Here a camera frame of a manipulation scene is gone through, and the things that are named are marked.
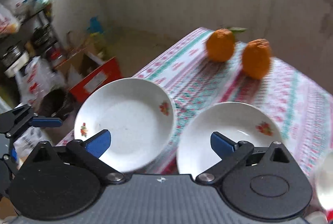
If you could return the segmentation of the white red plastic bag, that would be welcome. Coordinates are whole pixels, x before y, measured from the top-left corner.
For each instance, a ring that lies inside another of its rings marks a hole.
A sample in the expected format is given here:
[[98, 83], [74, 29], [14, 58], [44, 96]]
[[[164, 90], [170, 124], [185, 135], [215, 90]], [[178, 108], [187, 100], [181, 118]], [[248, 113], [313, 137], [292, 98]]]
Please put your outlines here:
[[63, 78], [49, 67], [48, 61], [41, 57], [34, 57], [25, 67], [24, 74], [17, 71], [15, 80], [21, 103], [30, 104], [35, 109], [38, 109], [42, 99], [48, 93], [64, 85]]

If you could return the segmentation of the white floral bowl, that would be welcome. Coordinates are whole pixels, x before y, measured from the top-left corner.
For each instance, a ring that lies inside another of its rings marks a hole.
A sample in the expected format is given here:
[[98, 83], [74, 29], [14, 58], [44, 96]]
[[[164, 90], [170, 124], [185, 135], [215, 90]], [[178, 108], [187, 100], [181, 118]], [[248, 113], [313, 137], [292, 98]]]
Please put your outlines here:
[[333, 160], [332, 150], [323, 156], [314, 175], [314, 186], [319, 205], [325, 211], [332, 210]]

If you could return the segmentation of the patterned tablecloth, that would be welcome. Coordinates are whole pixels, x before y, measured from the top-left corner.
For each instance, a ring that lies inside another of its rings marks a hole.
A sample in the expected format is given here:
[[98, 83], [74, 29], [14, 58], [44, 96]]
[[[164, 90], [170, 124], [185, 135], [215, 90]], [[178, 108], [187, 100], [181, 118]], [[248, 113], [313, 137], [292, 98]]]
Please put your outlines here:
[[205, 42], [211, 33], [206, 28], [192, 31], [132, 77], [163, 88], [174, 101], [177, 118], [166, 149], [141, 169], [169, 173], [177, 167], [180, 136], [189, 122], [215, 104], [240, 102], [260, 109], [275, 122], [282, 142], [311, 176], [321, 156], [332, 148], [332, 95], [278, 58], [273, 58], [263, 79], [246, 77], [241, 42], [226, 63], [210, 62]]

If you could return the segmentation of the white kitchen cabinets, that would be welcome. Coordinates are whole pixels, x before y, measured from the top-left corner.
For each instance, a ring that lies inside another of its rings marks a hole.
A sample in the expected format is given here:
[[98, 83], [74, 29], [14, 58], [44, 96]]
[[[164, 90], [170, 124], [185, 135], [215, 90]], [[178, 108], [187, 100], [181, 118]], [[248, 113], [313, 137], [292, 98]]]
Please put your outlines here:
[[101, 0], [122, 27], [180, 39], [198, 27], [243, 27], [273, 54], [332, 91], [332, 0]]

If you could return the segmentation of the orange without leaf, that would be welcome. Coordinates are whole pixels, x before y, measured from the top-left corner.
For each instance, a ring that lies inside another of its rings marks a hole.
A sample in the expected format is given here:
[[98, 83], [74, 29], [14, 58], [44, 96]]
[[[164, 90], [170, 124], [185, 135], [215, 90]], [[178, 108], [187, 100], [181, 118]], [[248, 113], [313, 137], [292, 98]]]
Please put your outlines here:
[[270, 70], [271, 47], [266, 39], [250, 41], [242, 53], [242, 71], [248, 77], [261, 80]]

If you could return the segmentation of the red cardboard box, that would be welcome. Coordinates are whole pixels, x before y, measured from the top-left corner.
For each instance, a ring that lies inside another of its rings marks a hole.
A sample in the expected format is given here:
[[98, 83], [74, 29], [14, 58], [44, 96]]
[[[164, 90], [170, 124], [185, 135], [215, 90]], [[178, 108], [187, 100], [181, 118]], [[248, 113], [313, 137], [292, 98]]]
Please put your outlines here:
[[61, 62], [55, 69], [64, 76], [69, 92], [79, 103], [103, 85], [122, 78], [117, 58], [101, 60], [93, 44]]

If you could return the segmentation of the black pot on floor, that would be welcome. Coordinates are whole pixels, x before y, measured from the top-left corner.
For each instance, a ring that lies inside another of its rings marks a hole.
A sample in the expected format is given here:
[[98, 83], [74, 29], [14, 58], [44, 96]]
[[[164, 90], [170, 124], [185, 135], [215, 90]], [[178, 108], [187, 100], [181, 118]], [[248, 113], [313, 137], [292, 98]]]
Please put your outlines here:
[[42, 99], [38, 115], [65, 120], [74, 111], [74, 99], [62, 88], [54, 89]]

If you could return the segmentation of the metal storage shelf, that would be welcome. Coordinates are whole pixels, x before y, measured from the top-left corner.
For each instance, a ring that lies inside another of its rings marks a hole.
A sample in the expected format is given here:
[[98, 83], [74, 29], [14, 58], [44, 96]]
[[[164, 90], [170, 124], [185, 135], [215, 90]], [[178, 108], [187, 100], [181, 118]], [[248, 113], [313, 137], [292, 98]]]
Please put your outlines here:
[[54, 2], [15, 0], [12, 7], [1, 4], [1, 70], [8, 78], [31, 57], [41, 56], [56, 66], [56, 54], [67, 56], [52, 25]]

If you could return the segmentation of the white plate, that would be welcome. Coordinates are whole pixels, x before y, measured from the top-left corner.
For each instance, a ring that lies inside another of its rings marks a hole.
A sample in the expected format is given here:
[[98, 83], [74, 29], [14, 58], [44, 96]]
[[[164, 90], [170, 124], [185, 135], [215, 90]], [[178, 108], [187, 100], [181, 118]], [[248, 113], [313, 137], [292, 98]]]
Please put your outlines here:
[[180, 136], [177, 168], [193, 178], [218, 163], [221, 158], [211, 148], [211, 135], [219, 132], [228, 139], [268, 147], [282, 141], [280, 131], [260, 109], [240, 102], [222, 102], [201, 111]]
[[111, 146], [101, 161], [122, 173], [153, 162], [166, 149], [176, 125], [175, 104], [153, 82], [123, 78], [96, 90], [81, 106], [74, 137], [87, 140], [101, 130], [111, 133]]

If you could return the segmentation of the orange with leaf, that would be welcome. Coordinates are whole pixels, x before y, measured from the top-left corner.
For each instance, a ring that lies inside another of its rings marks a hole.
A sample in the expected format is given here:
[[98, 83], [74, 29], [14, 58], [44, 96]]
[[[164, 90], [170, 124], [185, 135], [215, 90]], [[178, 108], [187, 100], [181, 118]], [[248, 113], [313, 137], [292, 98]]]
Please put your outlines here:
[[214, 31], [205, 43], [208, 59], [217, 63], [227, 62], [235, 51], [235, 35], [246, 30], [242, 27], [228, 27]]

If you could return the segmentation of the blue plastic jug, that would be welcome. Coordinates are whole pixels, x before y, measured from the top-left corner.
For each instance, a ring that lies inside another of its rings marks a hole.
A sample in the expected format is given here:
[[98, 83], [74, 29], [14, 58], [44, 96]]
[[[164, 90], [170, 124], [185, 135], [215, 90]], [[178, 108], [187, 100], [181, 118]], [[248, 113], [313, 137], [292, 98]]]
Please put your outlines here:
[[104, 33], [104, 29], [96, 16], [90, 18], [89, 27], [87, 28], [87, 31], [89, 32], [89, 34]]

